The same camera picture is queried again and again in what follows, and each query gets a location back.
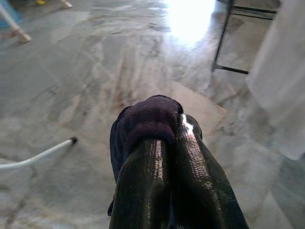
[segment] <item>shiny fabric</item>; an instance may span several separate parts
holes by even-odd
[[[230,183],[201,140],[201,129],[180,115],[170,154],[170,180],[177,229],[247,229]]]
[[[121,168],[110,221],[111,229],[167,229],[170,187],[167,144],[137,143]]]

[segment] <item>white cloth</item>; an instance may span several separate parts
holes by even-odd
[[[279,149],[305,152],[305,1],[284,1],[247,78],[250,91],[283,131]]]

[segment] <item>marble floor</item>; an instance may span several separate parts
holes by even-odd
[[[276,0],[237,1],[275,9]],[[305,160],[276,150],[276,129],[245,75],[211,74],[224,22],[219,1],[56,0],[20,6],[32,41],[1,41],[0,158],[79,142],[0,175],[0,228],[108,228],[114,193],[109,132],[125,106],[176,83],[227,110],[208,139],[250,228],[301,229]],[[249,70],[270,21],[233,16],[219,62]]]

